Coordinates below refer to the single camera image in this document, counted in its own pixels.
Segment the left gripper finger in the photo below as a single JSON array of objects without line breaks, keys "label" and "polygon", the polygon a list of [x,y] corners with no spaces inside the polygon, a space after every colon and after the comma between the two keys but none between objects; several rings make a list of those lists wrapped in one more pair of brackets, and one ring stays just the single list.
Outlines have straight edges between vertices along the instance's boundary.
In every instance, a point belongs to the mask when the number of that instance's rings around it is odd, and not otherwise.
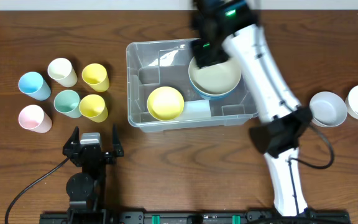
[{"label": "left gripper finger", "polygon": [[79,143],[79,127],[76,126],[68,141],[64,144],[63,149],[76,149]]},{"label": "left gripper finger", "polygon": [[114,152],[123,152],[123,147],[119,140],[117,127],[115,124],[113,125],[113,128],[112,128],[112,144],[113,144]]}]

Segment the large beige bowl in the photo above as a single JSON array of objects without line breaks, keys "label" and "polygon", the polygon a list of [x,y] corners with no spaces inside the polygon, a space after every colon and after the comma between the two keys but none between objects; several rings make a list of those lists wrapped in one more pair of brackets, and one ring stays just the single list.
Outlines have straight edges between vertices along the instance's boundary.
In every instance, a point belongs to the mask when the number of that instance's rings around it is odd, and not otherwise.
[{"label": "large beige bowl", "polygon": [[193,57],[188,67],[191,84],[207,95],[225,95],[235,89],[241,80],[242,71],[237,62],[230,58],[216,65],[199,68]]}]

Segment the dark blue bowl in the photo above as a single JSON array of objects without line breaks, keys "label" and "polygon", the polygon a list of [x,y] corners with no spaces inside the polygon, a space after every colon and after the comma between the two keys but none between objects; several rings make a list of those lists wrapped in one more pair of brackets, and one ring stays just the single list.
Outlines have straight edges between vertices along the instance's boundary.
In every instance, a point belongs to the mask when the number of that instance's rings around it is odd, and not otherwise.
[{"label": "dark blue bowl", "polygon": [[199,94],[200,97],[202,97],[205,100],[221,100],[223,98],[228,97],[232,93],[232,91],[230,91],[230,92],[222,94],[222,95],[211,95],[211,94],[203,93],[198,90],[196,90],[196,92],[197,92],[197,94]]},{"label": "dark blue bowl", "polygon": [[239,82],[234,86],[234,88],[232,90],[230,90],[229,92],[223,93],[221,95],[212,95],[212,94],[207,94],[202,92],[201,90],[199,90],[195,84],[193,83],[192,80],[190,80],[190,85],[192,86],[192,88],[194,89],[195,92],[197,92],[197,94],[199,94],[200,97],[202,97],[205,100],[220,100],[223,99],[227,96],[229,96],[232,92],[234,92],[234,90],[237,88],[237,86],[240,84],[241,80],[239,80]]}]

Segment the yellow bowl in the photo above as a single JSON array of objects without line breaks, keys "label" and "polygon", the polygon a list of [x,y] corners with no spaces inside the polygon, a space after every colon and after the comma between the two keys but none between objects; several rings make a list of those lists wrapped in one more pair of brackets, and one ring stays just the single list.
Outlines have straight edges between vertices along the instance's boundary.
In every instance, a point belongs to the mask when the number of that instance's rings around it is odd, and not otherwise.
[{"label": "yellow bowl", "polygon": [[170,86],[156,88],[147,98],[147,109],[157,120],[169,121],[182,114],[185,101],[182,94]]}]

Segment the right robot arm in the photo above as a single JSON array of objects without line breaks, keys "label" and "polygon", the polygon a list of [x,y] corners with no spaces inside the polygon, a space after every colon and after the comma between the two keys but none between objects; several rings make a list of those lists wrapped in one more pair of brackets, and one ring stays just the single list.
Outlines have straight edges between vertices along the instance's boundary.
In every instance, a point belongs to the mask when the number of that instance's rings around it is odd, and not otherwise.
[{"label": "right robot arm", "polygon": [[297,163],[299,138],[311,122],[311,110],[285,83],[246,1],[193,0],[193,5],[191,26],[200,36],[191,45],[196,64],[238,63],[259,114],[260,125],[249,135],[267,162],[275,209],[283,217],[299,217],[308,208]]}]

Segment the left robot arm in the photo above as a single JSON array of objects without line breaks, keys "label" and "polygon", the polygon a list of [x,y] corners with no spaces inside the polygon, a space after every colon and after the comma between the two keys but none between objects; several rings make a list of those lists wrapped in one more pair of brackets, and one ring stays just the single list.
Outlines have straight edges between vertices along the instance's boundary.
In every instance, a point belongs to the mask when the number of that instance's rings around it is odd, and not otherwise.
[{"label": "left robot arm", "polygon": [[99,133],[80,134],[78,127],[64,144],[63,155],[82,168],[66,185],[70,210],[93,212],[103,205],[106,166],[114,165],[118,157],[124,156],[116,126],[112,128],[112,146],[112,151],[103,151]]}]

